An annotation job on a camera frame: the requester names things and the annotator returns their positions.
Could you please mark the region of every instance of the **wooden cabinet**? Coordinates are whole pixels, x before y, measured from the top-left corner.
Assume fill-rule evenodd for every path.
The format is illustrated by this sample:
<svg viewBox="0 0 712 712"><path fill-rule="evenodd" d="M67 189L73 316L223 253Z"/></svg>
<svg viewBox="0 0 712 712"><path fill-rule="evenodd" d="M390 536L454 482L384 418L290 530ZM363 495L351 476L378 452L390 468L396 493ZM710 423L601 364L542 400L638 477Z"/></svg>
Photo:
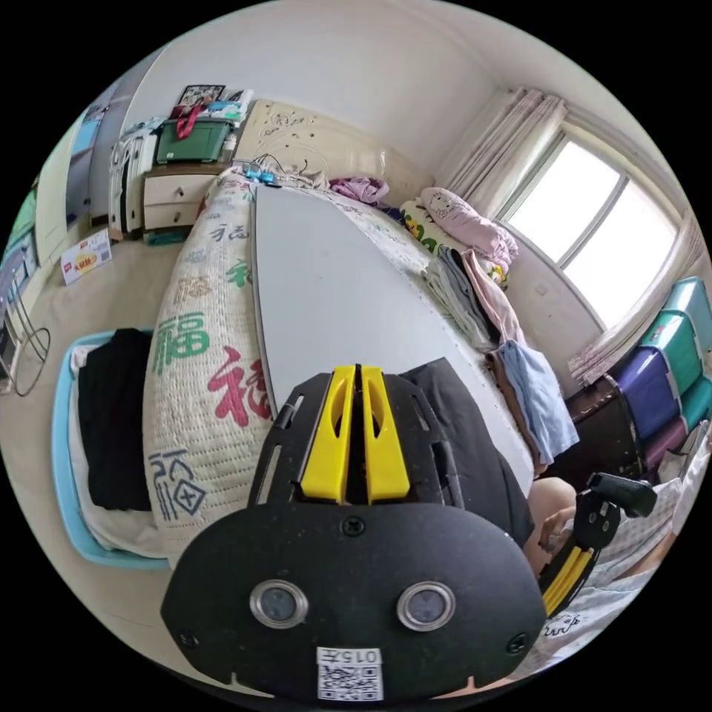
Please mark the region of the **wooden cabinet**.
<svg viewBox="0 0 712 712"><path fill-rule="evenodd" d="M579 442L556 457L545 476L560 477L578 492L594 472L640 479L642 447L625 397L604 376L566 402Z"/></svg>
<svg viewBox="0 0 712 712"><path fill-rule="evenodd" d="M143 224L145 230L193 225L222 164L173 164L149 171L144 178Z"/></svg>

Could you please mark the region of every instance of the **person's hand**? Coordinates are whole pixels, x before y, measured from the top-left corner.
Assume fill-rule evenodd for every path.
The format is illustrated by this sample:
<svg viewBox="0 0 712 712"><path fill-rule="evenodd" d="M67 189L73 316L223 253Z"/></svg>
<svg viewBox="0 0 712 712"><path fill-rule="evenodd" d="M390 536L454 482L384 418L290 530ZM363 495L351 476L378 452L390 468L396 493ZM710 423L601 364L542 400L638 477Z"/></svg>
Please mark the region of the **person's hand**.
<svg viewBox="0 0 712 712"><path fill-rule="evenodd" d="M541 536L539 537L539 546L551 556L561 551L561 548L566 544L567 539L571 536L571 532L561 533L566 523L573 519L576 515L576 507L567 507L565 510L559 510L556 514L551 515L544 520L541 525Z"/></svg>

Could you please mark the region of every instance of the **headboard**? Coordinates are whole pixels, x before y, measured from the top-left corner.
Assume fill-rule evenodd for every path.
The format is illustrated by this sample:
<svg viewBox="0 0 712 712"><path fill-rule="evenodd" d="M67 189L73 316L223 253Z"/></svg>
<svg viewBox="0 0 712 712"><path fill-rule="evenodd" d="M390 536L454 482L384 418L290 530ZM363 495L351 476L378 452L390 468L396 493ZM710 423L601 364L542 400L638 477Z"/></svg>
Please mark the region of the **headboard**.
<svg viewBox="0 0 712 712"><path fill-rule="evenodd" d="M306 160L310 171L324 171L329 179L383 178L390 188L385 202L395 208L433 183L427 171L373 136L323 114L267 99L254 103L235 158L263 154L282 165L303 166Z"/></svg>

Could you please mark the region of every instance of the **screw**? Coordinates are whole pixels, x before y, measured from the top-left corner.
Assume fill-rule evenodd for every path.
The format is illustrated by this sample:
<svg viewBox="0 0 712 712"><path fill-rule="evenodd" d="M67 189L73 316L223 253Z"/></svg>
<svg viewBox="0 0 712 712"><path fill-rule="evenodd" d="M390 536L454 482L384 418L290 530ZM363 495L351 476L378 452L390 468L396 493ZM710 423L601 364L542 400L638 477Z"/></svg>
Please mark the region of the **screw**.
<svg viewBox="0 0 712 712"><path fill-rule="evenodd" d="M341 531L346 536L360 536L365 530L366 525L363 523L363 519L359 517L346 517L341 522Z"/></svg>
<svg viewBox="0 0 712 712"><path fill-rule="evenodd" d="M193 635L193 633L189 633L187 630L178 631L178 640L181 645L189 648L190 650L198 647L198 639Z"/></svg>
<svg viewBox="0 0 712 712"><path fill-rule="evenodd" d="M529 636L526 633L519 633L507 643L507 652L510 655L518 655L529 643Z"/></svg>

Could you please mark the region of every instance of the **pink curtain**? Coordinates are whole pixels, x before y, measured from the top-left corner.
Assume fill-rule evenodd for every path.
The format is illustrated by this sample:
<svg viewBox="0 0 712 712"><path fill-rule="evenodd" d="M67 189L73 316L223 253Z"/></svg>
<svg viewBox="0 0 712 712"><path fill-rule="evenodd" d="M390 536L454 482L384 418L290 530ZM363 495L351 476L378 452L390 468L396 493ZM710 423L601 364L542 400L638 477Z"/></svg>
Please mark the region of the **pink curtain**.
<svg viewBox="0 0 712 712"><path fill-rule="evenodd" d="M673 284L685 277L705 252L699 224L688 209L665 264L653 283L620 323L569 360L571 375L587 386L618 363L650 328Z"/></svg>
<svg viewBox="0 0 712 712"><path fill-rule="evenodd" d="M512 92L444 187L492 219L556 136L566 113L558 96L526 88Z"/></svg>

